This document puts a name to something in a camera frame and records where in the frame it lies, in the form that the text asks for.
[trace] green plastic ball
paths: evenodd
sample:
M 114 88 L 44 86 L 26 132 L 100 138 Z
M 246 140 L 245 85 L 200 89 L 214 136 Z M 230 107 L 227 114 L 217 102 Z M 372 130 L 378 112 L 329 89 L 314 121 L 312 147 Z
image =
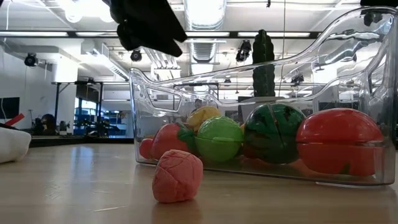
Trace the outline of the green plastic ball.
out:
M 199 154 L 208 161 L 225 162 L 232 159 L 243 142 L 238 123 L 225 116 L 206 120 L 195 138 Z
M 296 161 L 295 137 L 304 119 L 299 109 L 283 103 L 258 106 L 244 126 L 243 154 L 271 164 Z

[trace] wall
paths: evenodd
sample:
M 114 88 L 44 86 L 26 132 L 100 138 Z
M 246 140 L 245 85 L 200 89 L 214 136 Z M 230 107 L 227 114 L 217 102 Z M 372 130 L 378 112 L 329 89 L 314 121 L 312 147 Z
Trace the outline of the wall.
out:
M 51 82 L 55 80 L 55 71 L 56 66 L 47 74 L 43 68 L 26 67 L 21 59 L 5 53 L 0 47 L 0 98 L 19 97 L 19 112 L 25 115 L 15 125 L 16 128 L 32 127 L 29 110 L 32 110 L 33 119 L 47 113 L 54 114 L 56 85 Z M 69 86 L 60 94 L 58 123 L 65 120 L 73 124 L 75 95 L 75 86 Z

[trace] pink ball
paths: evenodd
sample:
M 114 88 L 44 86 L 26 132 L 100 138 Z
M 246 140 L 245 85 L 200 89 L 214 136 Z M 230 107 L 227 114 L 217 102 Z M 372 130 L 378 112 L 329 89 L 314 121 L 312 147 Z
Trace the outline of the pink ball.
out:
M 160 158 L 156 167 L 152 191 L 162 203 L 192 199 L 203 178 L 203 164 L 189 152 L 170 150 Z

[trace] clear plastic container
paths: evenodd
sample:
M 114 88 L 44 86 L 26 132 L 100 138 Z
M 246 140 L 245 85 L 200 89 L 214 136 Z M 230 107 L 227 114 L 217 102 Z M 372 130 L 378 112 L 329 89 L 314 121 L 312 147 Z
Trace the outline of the clear plastic container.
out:
M 393 183 L 397 13 L 390 7 L 353 10 L 301 54 L 271 63 L 162 82 L 133 68 L 137 162 L 156 164 L 165 151 L 179 149 L 196 154 L 207 170 L 343 185 Z M 275 75 L 275 97 L 253 97 L 259 71 Z M 220 89 L 239 89 L 239 103 L 224 100 Z M 193 111 L 197 99 L 201 108 Z

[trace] table surface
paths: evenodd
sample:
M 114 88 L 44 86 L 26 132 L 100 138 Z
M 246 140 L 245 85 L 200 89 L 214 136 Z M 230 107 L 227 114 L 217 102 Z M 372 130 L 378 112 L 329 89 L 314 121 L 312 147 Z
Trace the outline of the table surface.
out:
M 130 144 L 33 148 L 0 165 L 0 223 L 398 223 L 398 184 L 346 189 L 205 172 L 194 200 L 166 205 L 152 196 L 154 171 L 135 162 Z

